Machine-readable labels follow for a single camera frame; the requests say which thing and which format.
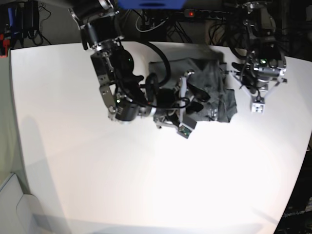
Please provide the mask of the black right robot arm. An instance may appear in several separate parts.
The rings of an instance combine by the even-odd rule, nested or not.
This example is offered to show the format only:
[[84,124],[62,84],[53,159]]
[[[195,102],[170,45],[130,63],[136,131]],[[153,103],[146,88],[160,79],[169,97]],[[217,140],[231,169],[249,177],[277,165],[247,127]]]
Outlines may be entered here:
[[121,43],[124,36],[114,1],[81,0],[69,11],[84,49],[93,51],[91,60],[109,118],[129,123],[137,117],[152,117],[157,128],[174,128],[188,138],[197,124],[192,114],[201,111],[210,98],[199,85],[190,83],[194,71],[185,71],[173,88],[167,88],[172,77],[169,61],[158,47],[146,42],[163,61],[164,78],[156,73],[137,76],[133,57]]

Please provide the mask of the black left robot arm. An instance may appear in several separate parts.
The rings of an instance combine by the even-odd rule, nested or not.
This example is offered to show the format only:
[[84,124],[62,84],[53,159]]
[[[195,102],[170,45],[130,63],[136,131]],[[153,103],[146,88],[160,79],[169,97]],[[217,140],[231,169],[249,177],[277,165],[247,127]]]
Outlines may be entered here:
[[[231,76],[250,97],[253,113],[263,113],[266,99],[280,84],[287,70],[285,54],[279,48],[275,33],[277,26],[268,11],[269,0],[233,0],[229,6],[234,11],[227,18],[226,42],[231,52],[240,60],[232,63]],[[242,55],[232,43],[234,32],[245,35]]]

